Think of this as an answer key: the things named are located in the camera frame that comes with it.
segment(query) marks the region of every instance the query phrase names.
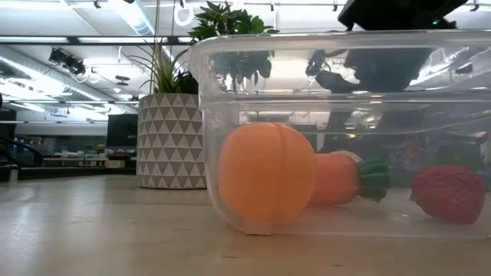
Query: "clear plastic container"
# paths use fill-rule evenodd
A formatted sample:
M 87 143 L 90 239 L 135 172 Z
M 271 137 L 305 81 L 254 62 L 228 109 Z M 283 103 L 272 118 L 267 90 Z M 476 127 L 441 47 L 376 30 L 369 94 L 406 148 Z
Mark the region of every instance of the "clear plastic container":
M 215 207 L 249 234 L 488 237 L 489 46 L 488 31 L 238 36 L 193 46 Z M 360 196 L 366 172 L 339 156 L 346 151 L 364 161 L 358 168 L 387 166 L 382 199 Z M 331 154 L 340 159 L 319 161 Z M 365 192 L 384 186 L 371 185 Z M 327 187 L 321 202 L 348 186 L 355 193 L 313 204 L 319 186 Z

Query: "orange ball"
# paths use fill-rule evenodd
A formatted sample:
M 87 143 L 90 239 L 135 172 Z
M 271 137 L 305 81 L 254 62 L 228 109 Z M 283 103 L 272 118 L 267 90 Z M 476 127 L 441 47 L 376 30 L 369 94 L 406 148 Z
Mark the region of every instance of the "orange ball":
M 318 184 L 310 204 L 325 207 L 351 202 L 358 194 L 358 167 L 345 153 L 317 154 Z
M 219 194 L 250 222 L 291 219 L 317 182 L 310 143 L 282 123 L 252 123 L 227 136 L 219 161 Z

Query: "white planter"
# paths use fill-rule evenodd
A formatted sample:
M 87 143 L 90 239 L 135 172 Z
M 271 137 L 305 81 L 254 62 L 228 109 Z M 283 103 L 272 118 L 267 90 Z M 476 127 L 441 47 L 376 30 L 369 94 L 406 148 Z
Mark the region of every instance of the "white planter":
M 206 188 L 197 95 L 153 94 L 140 99 L 137 182 L 151 189 Z

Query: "wooden table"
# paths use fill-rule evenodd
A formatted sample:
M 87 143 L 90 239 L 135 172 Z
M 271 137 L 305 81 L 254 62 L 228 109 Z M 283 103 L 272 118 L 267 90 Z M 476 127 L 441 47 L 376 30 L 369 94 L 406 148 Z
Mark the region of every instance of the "wooden table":
M 139 189 L 132 176 L 0 188 L 2 276 L 491 275 L 491 241 L 248 236 L 206 191 Z

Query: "red strawberry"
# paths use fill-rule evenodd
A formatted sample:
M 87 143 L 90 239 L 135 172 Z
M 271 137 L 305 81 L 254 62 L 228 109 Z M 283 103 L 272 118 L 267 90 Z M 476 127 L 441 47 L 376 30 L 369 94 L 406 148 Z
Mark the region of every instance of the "red strawberry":
M 477 221 L 486 196 L 484 181 L 463 165 L 425 169 L 412 189 L 414 200 L 428 215 L 459 224 Z

